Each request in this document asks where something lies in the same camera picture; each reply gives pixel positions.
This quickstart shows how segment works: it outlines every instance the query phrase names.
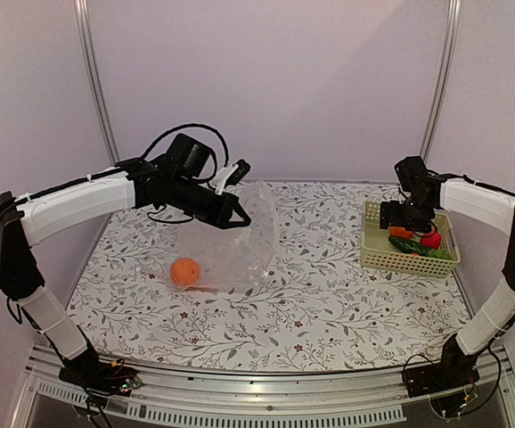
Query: white wall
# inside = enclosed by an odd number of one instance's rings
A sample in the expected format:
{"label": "white wall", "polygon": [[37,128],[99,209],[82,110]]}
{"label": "white wall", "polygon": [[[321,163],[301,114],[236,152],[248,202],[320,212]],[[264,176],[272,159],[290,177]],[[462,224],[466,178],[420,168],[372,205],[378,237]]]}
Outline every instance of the white wall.
{"label": "white wall", "polygon": [[420,150],[447,2],[103,0],[89,11],[122,157],[191,121],[220,129],[254,178],[393,180],[391,166]]}
{"label": "white wall", "polygon": [[[73,1],[0,1],[0,193],[37,191],[108,165],[79,48]],[[65,301],[100,221],[35,253]],[[34,340],[0,293],[0,428]]]}
{"label": "white wall", "polygon": [[[429,165],[515,191],[515,2],[463,2]],[[507,242],[486,226],[453,219],[463,280],[478,308],[498,282]],[[515,329],[505,343],[515,369]]]}

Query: floral pattern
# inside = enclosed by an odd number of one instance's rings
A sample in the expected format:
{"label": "floral pattern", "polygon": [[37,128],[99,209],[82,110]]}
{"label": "floral pattern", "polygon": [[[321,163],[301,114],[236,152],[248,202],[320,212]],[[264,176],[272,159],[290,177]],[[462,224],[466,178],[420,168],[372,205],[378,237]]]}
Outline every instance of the floral pattern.
{"label": "floral pattern", "polygon": [[469,320],[456,282],[360,266],[363,203],[392,185],[271,183],[281,240],[262,284],[178,291],[167,276],[179,226],[115,214],[69,316],[103,353],[253,371],[364,369],[437,357]]}

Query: plastic basket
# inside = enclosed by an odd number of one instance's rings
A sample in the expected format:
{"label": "plastic basket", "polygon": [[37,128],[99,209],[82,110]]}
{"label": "plastic basket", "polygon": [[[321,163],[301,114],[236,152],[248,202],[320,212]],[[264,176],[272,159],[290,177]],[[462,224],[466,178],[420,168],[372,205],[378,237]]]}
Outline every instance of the plastic basket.
{"label": "plastic basket", "polygon": [[442,235],[441,249],[452,260],[415,257],[399,252],[388,241],[389,231],[380,229],[380,203],[365,202],[361,238],[361,265],[367,268],[407,272],[415,275],[445,278],[462,260],[452,234],[452,223],[446,214],[436,213],[434,223]]}

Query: red pepper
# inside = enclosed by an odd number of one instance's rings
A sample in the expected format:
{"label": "red pepper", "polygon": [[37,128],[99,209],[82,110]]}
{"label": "red pepper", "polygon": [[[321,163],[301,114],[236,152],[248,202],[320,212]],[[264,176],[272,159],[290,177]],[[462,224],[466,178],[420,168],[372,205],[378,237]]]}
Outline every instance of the red pepper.
{"label": "red pepper", "polygon": [[442,235],[437,232],[430,232],[429,234],[425,234],[421,239],[420,243],[422,245],[426,245],[427,247],[433,248],[437,250],[442,243]]}
{"label": "red pepper", "polygon": [[412,239],[414,236],[414,232],[412,230],[406,230],[403,227],[391,226],[390,234],[392,236],[397,236],[399,238]]}

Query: clear plastic bag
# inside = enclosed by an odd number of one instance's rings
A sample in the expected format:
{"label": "clear plastic bag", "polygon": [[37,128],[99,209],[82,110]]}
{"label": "clear plastic bag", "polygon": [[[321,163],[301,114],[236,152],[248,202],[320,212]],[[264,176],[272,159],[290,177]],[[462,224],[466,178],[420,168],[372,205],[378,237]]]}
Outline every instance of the clear plastic bag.
{"label": "clear plastic bag", "polygon": [[279,242],[279,219],[269,188],[263,181],[237,193],[251,225],[221,230],[193,221],[180,226],[178,258],[200,266],[193,288],[214,292],[245,292],[261,284]]}

